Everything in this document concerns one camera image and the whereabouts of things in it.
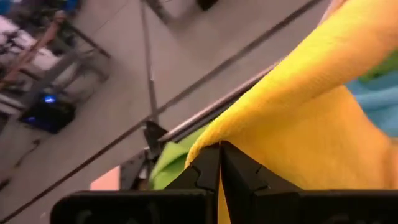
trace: concrete floor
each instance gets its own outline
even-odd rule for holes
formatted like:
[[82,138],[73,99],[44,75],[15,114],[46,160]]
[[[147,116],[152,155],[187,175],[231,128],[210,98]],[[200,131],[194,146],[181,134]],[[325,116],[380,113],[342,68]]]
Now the concrete floor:
[[[220,0],[210,11],[201,12],[193,0],[171,0],[164,4],[176,19],[168,26],[146,8],[157,106],[168,102],[307,1]],[[327,4],[324,0],[168,108],[160,115],[160,124],[173,128],[285,56],[316,26]],[[111,53],[111,78],[79,109],[72,124],[48,138],[17,170],[10,186],[0,193],[0,218],[151,113],[139,0],[86,0],[75,24]],[[138,130],[8,223],[48,223],[50,209],[60,197],[87,189],[91,181],[144,146],[142,131]],[[8,153],[3,153],[0,164],[23,153],[13,147],[4,149]]]

